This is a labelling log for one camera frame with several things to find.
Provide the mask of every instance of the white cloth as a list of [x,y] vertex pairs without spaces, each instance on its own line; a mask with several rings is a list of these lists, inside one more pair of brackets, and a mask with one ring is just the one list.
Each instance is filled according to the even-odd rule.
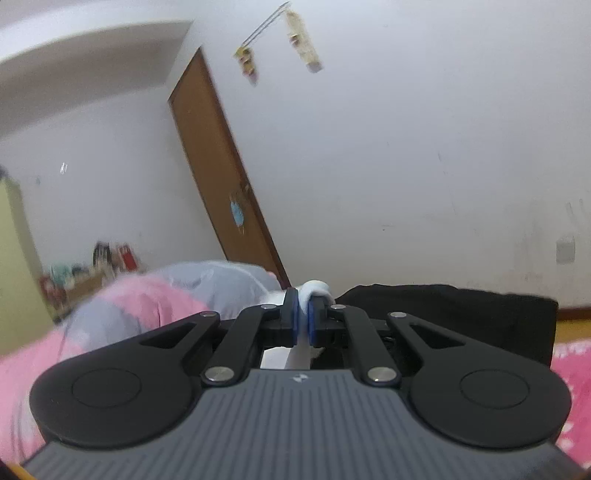
[[[297,287],[301,315],[297,345],[293,348],[275,347],[263,353],[261,368],[309,370],[310,360],[317,349],[310,346],[308,339],[308,302],[312,296],[322,296],[330,304],[335,302],[330,287],[320,280],[310,280]],[[285,291],[273,291],[261,300],[261,303],[283,305]]]

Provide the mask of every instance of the black fabric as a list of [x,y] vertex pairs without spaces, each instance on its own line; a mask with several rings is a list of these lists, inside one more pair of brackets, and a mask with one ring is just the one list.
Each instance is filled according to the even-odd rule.
[[406,312],[462,335],[550,365],[558,304],[542,297],[463,290],[449,285],[352,288],[336,303],[370,318]]

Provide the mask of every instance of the wall hanging decoration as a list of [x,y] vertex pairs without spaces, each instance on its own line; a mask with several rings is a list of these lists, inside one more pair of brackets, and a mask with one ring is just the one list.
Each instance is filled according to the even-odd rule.
[[253,60],[252,48],[250,44],[256,39],[269,25],[271,25],[280,16],[285,14],[287,26],[289,28],[288,38],[295,50],[304,60],[308,69],[311,72],[318,72],[322,69],[322,64],[314,45],[310,40],[310,36],[306,31],[304,22],[301,17],[290,9],[291,2],[281,4],[277,9],[269,15],[266,20],[259,25],[254,32],[252,32],[245,41],[238,47],[234,56],[238,59],[241,65],[242,73],[249,78],[254,84],[257,80],[257,70]]

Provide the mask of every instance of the gray ribbed panel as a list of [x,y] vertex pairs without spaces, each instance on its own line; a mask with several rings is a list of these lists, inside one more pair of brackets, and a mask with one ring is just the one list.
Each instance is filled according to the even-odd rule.
[[38,480],[567,480],[552,445],[468,449],[418,424],[393,390],[347,370],[253,370],[206,392],[187,420],[146,445],[84,452],[52,443],[26,468]]

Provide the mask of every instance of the pink and gray blanket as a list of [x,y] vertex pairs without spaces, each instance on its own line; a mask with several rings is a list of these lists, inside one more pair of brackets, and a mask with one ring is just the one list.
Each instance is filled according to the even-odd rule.
[[204,310],[235,318],[271,291],[281,290],[261,267],[228,262],[172,265],[130,275],[81,305],[44,338],[0,358],[0,458],[20,463],[44,444],[28,394],[52,365]]

